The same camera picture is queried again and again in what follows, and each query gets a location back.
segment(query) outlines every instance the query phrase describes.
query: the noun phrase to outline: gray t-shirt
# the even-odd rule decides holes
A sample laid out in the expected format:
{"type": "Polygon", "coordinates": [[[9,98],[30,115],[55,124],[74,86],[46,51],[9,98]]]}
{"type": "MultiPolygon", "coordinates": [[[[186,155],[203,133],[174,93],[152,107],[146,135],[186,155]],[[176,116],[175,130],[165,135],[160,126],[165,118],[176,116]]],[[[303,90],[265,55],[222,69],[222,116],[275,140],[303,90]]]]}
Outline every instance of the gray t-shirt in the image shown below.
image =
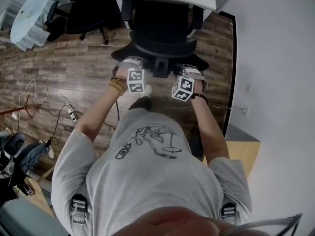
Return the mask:
{"type": "Polygon", "coordinates": [[[52,181],[56,215],[73,236],[110,236],[158,207],[221,218],[230,201],[237,224],[248,220],[252,204],[242,162],[219,157],[205,167],[192,156],[178,123],[144,109],[128,111],[100,158],[91,140],[73,131],[52,181]],[[77,193],[88,200],[84,225],[72,223],[71,199],[77,193]]]}

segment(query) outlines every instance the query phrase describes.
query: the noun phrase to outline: power strip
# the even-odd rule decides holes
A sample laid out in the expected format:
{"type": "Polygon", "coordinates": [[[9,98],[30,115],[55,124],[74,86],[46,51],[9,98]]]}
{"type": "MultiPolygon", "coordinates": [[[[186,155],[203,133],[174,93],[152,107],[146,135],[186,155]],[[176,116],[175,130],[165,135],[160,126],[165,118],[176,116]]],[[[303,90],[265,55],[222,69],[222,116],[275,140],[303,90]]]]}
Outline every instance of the power strip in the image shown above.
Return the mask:
{"type": "Polygon", "coordinates": [[[68,108],[68,113],[70,115],[70,118],[73,122],[76,122],[78,120],[76,112],[72,108],[68,108]]]}

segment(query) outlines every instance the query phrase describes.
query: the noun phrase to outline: black wristband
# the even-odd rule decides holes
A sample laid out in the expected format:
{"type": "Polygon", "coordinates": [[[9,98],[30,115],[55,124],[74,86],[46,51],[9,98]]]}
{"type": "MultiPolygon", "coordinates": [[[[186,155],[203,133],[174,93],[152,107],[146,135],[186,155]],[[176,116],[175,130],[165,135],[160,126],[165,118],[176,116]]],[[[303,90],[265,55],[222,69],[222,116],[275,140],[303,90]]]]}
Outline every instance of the black wristband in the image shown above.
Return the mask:
{"type": "Polygon", "coordinates": [[[203,98],[203,99],[206,101],[207,105],[209,104],[207,98],[206,98],[204,95],[199,94],[199,93],[193,93],[193,94],[191,95],[190,99],[191,99],[191,100],[194,100],[196,96],[203,98]]]}

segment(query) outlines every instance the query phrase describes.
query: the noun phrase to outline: round white table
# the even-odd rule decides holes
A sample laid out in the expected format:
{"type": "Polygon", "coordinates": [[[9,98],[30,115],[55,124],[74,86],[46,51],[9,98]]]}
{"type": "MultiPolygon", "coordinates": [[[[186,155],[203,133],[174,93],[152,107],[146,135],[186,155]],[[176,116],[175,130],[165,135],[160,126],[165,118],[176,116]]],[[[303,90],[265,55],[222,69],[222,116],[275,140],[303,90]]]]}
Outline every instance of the round white table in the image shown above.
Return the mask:
{"type": "Polygon", "coordinates": [[[27,0],[13,22],[10,35],[12,43],[23,51],[34,44],[43,46],[50,34],[43,28],[55,1],[58,0],[27,0]]]}

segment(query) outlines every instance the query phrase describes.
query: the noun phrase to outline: black office chair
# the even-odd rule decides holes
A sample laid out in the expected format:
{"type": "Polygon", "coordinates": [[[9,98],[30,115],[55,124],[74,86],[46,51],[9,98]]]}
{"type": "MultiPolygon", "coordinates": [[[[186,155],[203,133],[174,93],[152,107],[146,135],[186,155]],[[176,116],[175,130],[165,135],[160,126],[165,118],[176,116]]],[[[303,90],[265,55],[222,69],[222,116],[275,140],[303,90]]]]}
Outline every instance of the black office chair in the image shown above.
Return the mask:
{"type": "Polygon", "coordinates": [[[112,53],[112,58],[123,61],[129,56],[147,60],[154,77],[167,78],[171,71],[180,72],[178,64],[196,66],[200,71],[209,65],[194,54],[197,41],[187,42],[193,29],[200,29],[203,10],[193,7],[192,23],[188,28],[189,7],[168,2],[124,0],[122,19],[128,21],[133,32],[132,42],[112,53]],[[135,7],[134,20],[132,11],[135,7]]]}
{"type": "Polygon", "coordinates": [[[57,9],[56,5],[51,9],[53,16],[56,13],[68,18],[65,33],[82,34],[80,39],[83,40],[88,32],[99,29],[103,44],[107,45],[108,40],[106,40],[103,27],[114,28],[120,20],[116,0],[71,1],[74,1],[74,3],[69,13],[57,9]]]}

